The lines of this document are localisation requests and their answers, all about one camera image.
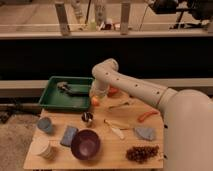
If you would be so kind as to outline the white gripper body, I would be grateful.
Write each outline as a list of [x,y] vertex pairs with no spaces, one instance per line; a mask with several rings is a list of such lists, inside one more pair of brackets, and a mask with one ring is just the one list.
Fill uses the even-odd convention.
[[98,80],[94,80],[91,85],[90,96],[91,97],[97,96],[98,98],[103,98],[107,95],[108,91],[109,91],[108,84]]

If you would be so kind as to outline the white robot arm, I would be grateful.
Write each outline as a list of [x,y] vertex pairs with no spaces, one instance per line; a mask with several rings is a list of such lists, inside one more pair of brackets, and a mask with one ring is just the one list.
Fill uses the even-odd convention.
[[213,171],[213,100],[201,91],[176,91],[123,75],[118,68],[113,58],[95,65],[91,91],[104,96],[113,86],[161,112],[163,170]]

